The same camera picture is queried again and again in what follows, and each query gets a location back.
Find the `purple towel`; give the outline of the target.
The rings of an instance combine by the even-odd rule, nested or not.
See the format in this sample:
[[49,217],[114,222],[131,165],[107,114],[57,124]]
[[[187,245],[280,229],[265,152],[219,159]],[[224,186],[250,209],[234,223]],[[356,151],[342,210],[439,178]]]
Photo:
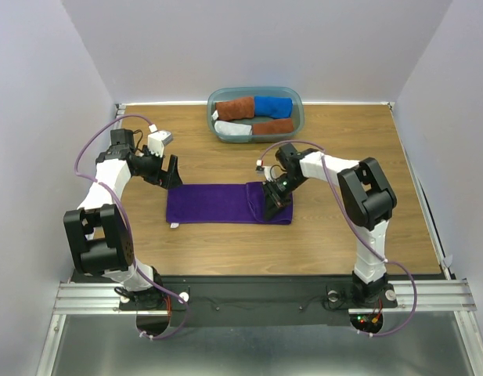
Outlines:
[[184,184],[168,191],[166,221],[170,224],[240,223],[290,225],[294,207],[264,218],[261,182],[244,184]]

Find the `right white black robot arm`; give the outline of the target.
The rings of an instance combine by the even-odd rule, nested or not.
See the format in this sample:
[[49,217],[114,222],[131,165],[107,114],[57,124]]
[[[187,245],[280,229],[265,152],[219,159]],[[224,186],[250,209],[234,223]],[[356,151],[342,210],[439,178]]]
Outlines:
[[289,206],[293,192],[307,180],[328,183],[356,238],[351,297],[355,303],[367,306],[378,300],[387,286],[385,238],[397,197],[376,159],[332,157],[322,147],[307,144],[310,147],[302,151],[288,141],[269,147],[277,149],[281,175],[275,175],[263,157],[258,158],[256,171],[265,177],[263,218],[269,221]]

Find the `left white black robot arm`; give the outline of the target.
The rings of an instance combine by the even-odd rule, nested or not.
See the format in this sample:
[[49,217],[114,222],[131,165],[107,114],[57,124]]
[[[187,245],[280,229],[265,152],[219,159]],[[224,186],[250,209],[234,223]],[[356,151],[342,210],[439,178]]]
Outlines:
[[121,197],[135,176],[166,190],[182,185],[177,156],[171,155],[168,166],[163,166],[164,148],[172,140],[169,131],[152,126],[146,144],[137,147],[132,131],[111,131],[108,149],[96,158],[87,196],[63,217],[75,269],[116,282],[116,293],[139,309],[169,307],[170,296],[157,270],[135,256]]

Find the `white rolled towel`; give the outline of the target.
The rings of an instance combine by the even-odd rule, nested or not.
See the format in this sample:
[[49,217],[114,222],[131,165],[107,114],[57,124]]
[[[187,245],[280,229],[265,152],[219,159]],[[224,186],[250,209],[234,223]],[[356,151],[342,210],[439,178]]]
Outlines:
[[230,121],[216,121],[214,130],[224,136],[251,136],[252,126]]

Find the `lower brown rolled towel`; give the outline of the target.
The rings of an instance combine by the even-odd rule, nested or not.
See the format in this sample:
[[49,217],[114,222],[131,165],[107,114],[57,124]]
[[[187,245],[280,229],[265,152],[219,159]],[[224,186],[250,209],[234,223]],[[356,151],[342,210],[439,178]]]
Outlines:
[[255,136],[287,134],[293,131],[294,123],[291,118],[275,119],[252,125],[252,134]]

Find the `brown rolled towel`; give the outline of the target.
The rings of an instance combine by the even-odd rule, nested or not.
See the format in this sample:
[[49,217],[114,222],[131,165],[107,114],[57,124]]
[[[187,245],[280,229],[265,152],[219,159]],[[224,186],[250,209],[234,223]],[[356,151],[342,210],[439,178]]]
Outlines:
[[214,113],[211,115],[214,121],[231,121],[254,117],[254,98],[245,96],[229,101],[215,103]]
[[275,119],[252,125],[252,134],[255,136],[287,134],[293,131],[294,123],[291,118]]

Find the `teal plastic bin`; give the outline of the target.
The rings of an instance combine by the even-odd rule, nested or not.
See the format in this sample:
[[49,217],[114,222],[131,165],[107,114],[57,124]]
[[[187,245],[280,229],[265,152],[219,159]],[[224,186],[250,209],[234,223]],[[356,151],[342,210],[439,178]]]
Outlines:
[[207,101],[207,125],[226,143],[273,143],[296,136],[305,124],[301,97],[277,86],[223,88]]

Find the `upper brown rolled towel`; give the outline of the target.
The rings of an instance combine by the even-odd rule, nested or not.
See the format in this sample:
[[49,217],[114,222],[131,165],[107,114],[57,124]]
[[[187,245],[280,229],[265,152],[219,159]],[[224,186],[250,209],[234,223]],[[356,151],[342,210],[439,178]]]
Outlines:
[[229,101],[215,103],[214,113],[211,115],[214,121],[231,121],[254,117],[254,98],[245,96]]

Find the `blue rolled towel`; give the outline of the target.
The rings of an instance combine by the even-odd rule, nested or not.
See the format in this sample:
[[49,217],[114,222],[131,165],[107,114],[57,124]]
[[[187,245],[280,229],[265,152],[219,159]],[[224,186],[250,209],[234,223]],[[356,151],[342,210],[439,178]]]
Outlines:
[[291,98],[275,96],[255,96],[254,116],[274,119],[290,118],[293,110]]

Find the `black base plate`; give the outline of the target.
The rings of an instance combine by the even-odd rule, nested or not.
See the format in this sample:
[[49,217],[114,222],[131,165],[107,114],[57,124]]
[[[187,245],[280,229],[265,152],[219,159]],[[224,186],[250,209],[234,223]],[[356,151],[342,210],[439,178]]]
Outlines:
[[166,327],[256,327],[329,325],[378,328],[382,312],[397,305],[387,284],[375,302],[353,299],[350,276],[227,276],[164,278],[164,285],[185,304],[149,310],[116,293],[117,284],[63,285],[56,309],[67,314],[134,315],[137,327],[155,333]]

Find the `aluminium frame rail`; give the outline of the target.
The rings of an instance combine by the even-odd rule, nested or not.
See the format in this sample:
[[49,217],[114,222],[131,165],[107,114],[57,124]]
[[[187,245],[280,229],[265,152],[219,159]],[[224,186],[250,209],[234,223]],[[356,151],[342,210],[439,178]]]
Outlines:
[[292,141],[361,160],[375,157],[398,198],[385,252],[391,292],[351,296],[355,236],[328,184],[315,176],[293,194],[289,226],[168,225],[168,192],[131,179],[123,205],[136,256],[155,266],[187,305],[122,305],[117,284],[75,273],[59,286],[61,341],[41,374],[55,375],[483,375],[470,349],[469,284],[436,270],[433,232],[383,107],[349,121],[309,107]]

